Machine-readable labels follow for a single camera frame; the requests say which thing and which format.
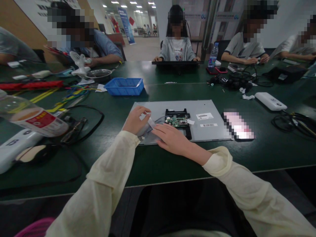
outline metal bowl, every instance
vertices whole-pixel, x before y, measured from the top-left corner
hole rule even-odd
[[[98,69],[87,73],[86,77],[93,79],[97,83],[104,83],[110,81],[112,71],[108,69]]]

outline banner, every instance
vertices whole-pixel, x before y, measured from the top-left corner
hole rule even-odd
[[[135,44],[133,31],[132,31],[131,25],[129,23],[129,19],[128,19],[128,15],[127,15],[126,10],[124,8],[118,7],[118,13],[119,13],[119,16],[121,17],[128,43]]]
[[[14,0],[21,8],[26,16],[40,30],[45,38],[57,35],[57,29],[53,28],[51,22],[47,22],[47,7],[50,7],[48,0]],[[67,3],[74,9],[80,9],[77,0],[66,0]]]
[[[198,20],[206,21],[207,12],[184,12],[186,20]],[[242,12],[217,12],[215,16],[215,21],[238,21],[242,15]]]

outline gray cardigan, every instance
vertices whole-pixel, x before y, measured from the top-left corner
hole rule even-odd
[[[162,48],[159,57],[164,58],[164,61],[174,61],[175,53],[172,48],[172,42],[170,37],[166,37],[162,43]],[[188,37],[183,41],[183,61],[192,61],[196,56],[193,52],[191,41]]]

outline floor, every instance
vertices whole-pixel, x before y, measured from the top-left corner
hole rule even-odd
[[[123,48],[127,61],[152,61],[160,53],[159,37],[135,37],[135,43],[129,45],[127,38],[124,38]],[[193,51],[197,50],[197,43],[192,44]],[[198,46],[198,56],[201,56],[201,43]]]
[[[305,177],[301,181],[299,178],[299,181],[294,181],[291,178],[291,176],[295,177],[296,175],[302,177],[301,172],[311,177],[309,182],[305,182]],[[312,204],[315,204],[315,198],[312,197],[313,200],[308,199],[296,185],[296,183],[303,182],[305,185],[304,189],[310,189],[312,192],[314,188],[311,185],[308,187],[308,184],[315,182],[315,172],[316,167],[311,167],[303,171],[292,169],[291,176],[285,170],[257,173],[256,175],[270,182],[275,189],[284,195],[316,227],[316,208]],[[111,236],[130,236],[136,205],[142,190],[143,187],[126,188],[124,190],[112,216]],[[44,217],[57,217],[70,197],[40,198],[16,204],[12,204],[11,202],[0,203],[0,216],[5,217],[0,222],[1,236],[12,237],[36,220]]]

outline blue banner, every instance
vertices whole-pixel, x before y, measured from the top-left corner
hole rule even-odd
[[[128,43],[135,44],[133,31],[132,31],[131,25],[129,23],[129,19],[128,19],[128,15],[127,15],[126,10],[124,8],[118,7],[118,13],[121,17]]]

